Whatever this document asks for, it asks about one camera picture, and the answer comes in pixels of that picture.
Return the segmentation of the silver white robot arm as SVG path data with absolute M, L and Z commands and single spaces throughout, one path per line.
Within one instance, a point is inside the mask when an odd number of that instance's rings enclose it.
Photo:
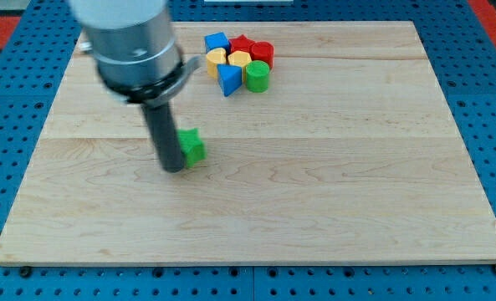
M 160 106 L 200 67 L 185 61 L 167 0 L 69 0 L 105 86 L 128 103 Z

